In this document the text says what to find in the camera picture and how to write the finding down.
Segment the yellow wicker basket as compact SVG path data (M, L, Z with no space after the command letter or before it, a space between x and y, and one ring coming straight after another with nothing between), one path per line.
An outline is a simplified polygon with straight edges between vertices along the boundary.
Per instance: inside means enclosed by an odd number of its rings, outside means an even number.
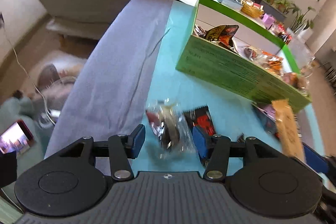
M264 14L264 11L253 6L253 5L249 5L246 2L243 2L243 6L241 8L241 12L250 16L251 18L260 18L262 16L262 14Z

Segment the green cardboard box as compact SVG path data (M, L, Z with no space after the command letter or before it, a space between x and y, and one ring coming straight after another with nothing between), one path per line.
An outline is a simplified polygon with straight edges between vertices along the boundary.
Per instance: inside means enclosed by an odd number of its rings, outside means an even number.
M199 19L202 10L206 10L209 15L209 25L237 25L241 41L265 48L274 54L282 52L292 72L299 72L288 46L259 24L213 0L197 0L191 16L193 21ZM288 99L294 113L312 102L309 94L285 83L277 75L231 50L195 35L190 35L186 42L176 69L254 102L271 103L272 100Z

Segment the tall leafy potted plant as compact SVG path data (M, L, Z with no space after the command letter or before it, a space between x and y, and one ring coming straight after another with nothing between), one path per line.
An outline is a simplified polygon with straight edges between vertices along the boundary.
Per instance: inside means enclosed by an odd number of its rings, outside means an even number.
M307 30L308 28L314 27L314 22L312 19L307 19L306 16L309 12L316 12L315 8L309 6L306 12L302 10L295 4L291 6L291 13L295 15L293 22L290 25L290 29L294 34L298 34L301 31Z

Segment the teal table mat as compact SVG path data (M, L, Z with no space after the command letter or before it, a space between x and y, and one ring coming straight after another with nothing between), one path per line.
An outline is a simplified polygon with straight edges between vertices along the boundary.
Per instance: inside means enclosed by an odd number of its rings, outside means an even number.
M217 133L232 140L236 140L240 134L254 136L280 150L278 140L262 128L249 100L175 69L188 36L187 27L193 21L193 11L192 6L173 2L165 36L159 48L147 103L168 98L177 103L181 110L207 105ZM157 137L148 125L147 118L143 118L142 122L146 126L146 139L138 158L131 163L134 173L141 170L204 172L205 169L195 153L183 152L169 155L166 159L159 158Z

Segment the purple snack packet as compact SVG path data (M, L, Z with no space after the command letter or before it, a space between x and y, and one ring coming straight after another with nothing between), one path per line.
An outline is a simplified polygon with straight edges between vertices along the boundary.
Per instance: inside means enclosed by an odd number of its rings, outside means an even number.
M263 129L271 135L277 135L276 113L273 106L271 104L253 102L252 109Z

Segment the tan long snack bar packet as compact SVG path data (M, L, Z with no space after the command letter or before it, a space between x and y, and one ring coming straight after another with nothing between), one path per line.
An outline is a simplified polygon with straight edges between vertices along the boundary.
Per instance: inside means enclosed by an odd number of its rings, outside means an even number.
M288 104L288 100L272 101L272 107L275 110L276 127L283 154L305 162L303 145L300 141L294 114Z

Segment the black red snack packet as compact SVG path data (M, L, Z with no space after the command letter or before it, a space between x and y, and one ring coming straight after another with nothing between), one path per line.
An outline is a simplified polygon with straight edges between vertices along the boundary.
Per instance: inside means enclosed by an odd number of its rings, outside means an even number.
M192 133L201 164L207 166L216 145L214 135L217 134L209 107L202 106L193 110L187 110L183 114Z

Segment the lavender table cloth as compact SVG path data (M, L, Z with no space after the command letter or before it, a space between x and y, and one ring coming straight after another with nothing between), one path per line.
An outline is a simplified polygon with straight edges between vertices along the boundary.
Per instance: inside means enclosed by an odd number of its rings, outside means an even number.
M46 156L82 137L105 141L141 123L172 0L131 0L81 70Z

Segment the black yellow snack bag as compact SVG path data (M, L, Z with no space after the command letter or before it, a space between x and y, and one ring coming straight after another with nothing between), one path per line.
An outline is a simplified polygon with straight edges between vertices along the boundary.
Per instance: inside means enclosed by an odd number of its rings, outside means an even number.
M209 41L216 40L228 44L232 40L238 29L238 25L220 25L208 30L206 32L205 39Z

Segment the clear dark snack packet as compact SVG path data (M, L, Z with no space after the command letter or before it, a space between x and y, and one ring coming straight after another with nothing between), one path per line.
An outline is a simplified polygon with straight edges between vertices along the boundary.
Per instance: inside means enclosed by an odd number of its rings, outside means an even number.
M145 114L158 143L158 158L197 151L180 104L169 98L148 103Z

